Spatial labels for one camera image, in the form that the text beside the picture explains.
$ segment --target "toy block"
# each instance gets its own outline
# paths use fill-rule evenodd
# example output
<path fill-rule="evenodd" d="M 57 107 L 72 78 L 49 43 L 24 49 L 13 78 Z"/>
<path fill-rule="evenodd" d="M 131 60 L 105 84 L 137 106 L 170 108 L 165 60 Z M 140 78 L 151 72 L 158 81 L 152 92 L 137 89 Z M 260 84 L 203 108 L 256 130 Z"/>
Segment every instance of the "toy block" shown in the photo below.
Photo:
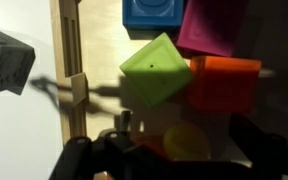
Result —
<path fill-rule="evenodd" d="M 177 46 L 232 56 L 248 0 L 188 0 Z"/>
<path fill-rule="evenodd" d="M 195 74 L 187 98 L 197 110 L 249 113 L 261 69 L 256 60 L 200 56 L 191 60 Z"/>
<path fill-rule="evenodd" d="M 34 60 L 32 47 L 0 32 L 0 91 L 20 95 Z"/>
<path fill-rule="evenodd" d="M 123 0 L 127 29 L 173 30 L 182 24 L 184 0 Z"/>
<path fill-rule="evenodd" d="M 134 54 L 120 69 L 150 108 L 172 96 L 193 79 L 192 72 L 166 33 Z"/>

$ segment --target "magenta block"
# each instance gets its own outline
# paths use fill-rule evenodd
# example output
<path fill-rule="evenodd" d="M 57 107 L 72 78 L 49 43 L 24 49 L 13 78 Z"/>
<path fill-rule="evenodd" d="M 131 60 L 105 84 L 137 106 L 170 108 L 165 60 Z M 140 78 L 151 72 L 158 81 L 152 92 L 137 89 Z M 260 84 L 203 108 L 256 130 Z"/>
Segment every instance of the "magenta block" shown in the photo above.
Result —
<path fill-rule="evenodd" d="M 232 56 L 248 0 L 188 0 L 177 46 Z"/>

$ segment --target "wooden panel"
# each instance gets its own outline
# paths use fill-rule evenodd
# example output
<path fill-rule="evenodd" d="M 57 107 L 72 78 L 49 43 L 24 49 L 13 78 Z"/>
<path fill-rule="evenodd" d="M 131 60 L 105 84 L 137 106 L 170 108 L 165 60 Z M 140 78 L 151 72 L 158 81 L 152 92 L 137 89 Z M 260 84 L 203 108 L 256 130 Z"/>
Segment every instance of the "wooden panel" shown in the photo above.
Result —
<path fill-rule="evenodd" d="M 53 41 L 59 89 L 63 143 L 73 136 L 86 135 L 84 99 L 86 77 L 81 63 L 78 3 L 79 0 L 50 0 Z"/>

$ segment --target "gray object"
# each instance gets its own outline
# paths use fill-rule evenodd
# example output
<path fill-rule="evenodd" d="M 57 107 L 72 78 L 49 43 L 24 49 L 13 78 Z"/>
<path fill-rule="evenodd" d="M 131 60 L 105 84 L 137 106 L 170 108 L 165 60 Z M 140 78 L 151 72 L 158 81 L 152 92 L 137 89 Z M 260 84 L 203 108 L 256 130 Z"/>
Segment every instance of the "gray object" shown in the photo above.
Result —
<path fill-rule="evenodd" d="M 32 47 L 0 32 L 0 91 L 21 95 L 34 60 Z"/>

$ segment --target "green cube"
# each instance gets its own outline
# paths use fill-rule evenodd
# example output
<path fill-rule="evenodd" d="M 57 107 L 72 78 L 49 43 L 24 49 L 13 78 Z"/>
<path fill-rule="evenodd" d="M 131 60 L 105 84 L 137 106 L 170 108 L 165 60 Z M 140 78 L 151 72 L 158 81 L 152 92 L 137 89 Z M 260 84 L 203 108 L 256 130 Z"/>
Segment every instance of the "green cube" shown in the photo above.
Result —
<path fill-rule="evenodd" d="M 150 108 L 172 96 L 193 79 L 191 70 L 166 33 L 134 54 L 120 69 Z"/>

